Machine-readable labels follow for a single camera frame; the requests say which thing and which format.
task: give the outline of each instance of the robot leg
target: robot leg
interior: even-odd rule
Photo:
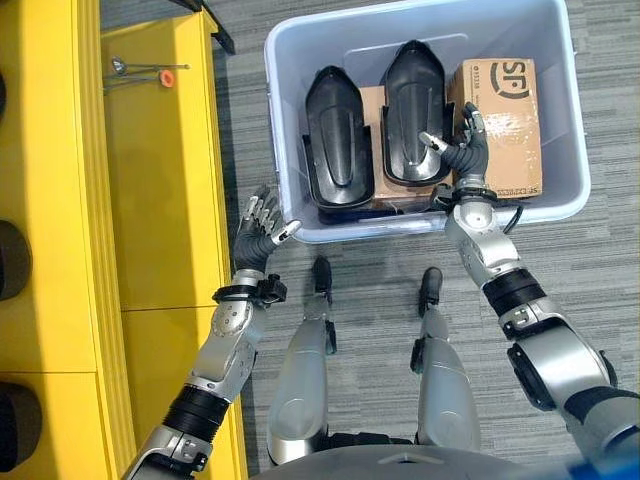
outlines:
[[[417,443],[460,450],[478,450],[480,425],[469,379],[449,343],[449,331],[436,305],[442,273],[428,269],[422,279],[420,338],[411,356],[411,369],[422,374]]]
[[[325,356],[335,352],[329,262],[319,257],[313,273],[316,291],[289,343],[269,409],[267,447],[277,465],[322,450],[327,438]]]

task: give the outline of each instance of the cardboard box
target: cardboard box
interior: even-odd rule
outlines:
[[[363,87],[360,89],[364,106],[364,123],[371,128],[371,149],[375,191],[373,208],[394,208],[404,211],[422,211],[429,206],[429,197],[434,186],[405,187],[389,180],[384,174],[382,153],[381,111],[385,105],[384,87]],[[451,175],[441,183],[451,184]]]
[[[465,60],[448,88],[456,104],[474,103],[482,112],[489,141],[487,183],[498,197],[532,197],[542,193],[542,154],[538,96],[533,60],[486,58]]]

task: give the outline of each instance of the white plastic bin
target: white plastic bin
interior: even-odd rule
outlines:
[[[562,0],[409,0],[292,18],[265,44],[269,108],[285,220],[296,238],[321,243],[442,230],[442,213],[324,225],[311,199],[302,134],[304,100],[316,72],[343,67],[360,87],[379,85],[404,42],[428,42],[447,79],[468,58],[533,58],[538,83],[544,193],[529,199],[521,222],[577,213],[591,189],[569,19]],[[513,209],[500,211],[506,223]]]

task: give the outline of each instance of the robotic arm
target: robotic arm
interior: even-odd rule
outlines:
[[[140,449],[124,479],[189,479],[206,466],[227,408],[253,368],[265,308],[286,298],[280,277],[265,278],[264,272],[269,255],[301,223],[294,220],[273,232],[276,200],[268,195],[269,190],[262,187],[249,199],[234,243],[237,271],[231,285],[220,288],[213,297],[218,308],[209,337],[167,416]]]
[[[617,388],[604,352],[594,350],[547,297],[499,227],[497,199],[484,179],[489,152],[482,116],[471,103],[463,114],[466,145],[420,134],[459,173],[453,189],[436,189],[433,204],[448,212],[447,237],[514,342],[507,355],[522,388],[534,407],[560,413],[587,460],[597,465],[605,455],[637,454],[640,397]]]

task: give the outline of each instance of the yellow cabinet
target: yellow cabinet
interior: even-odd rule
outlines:
[[[108,32],[97,0],[0,1],[0,218],[28,238],[0,302],[0,381],[43,407],[34,455],[1,478],[115,479],[162,420],[229,281],[206,12]],[[103,95],[103,67],[187,63]],[[246,478],[239,402],[200,478]]]

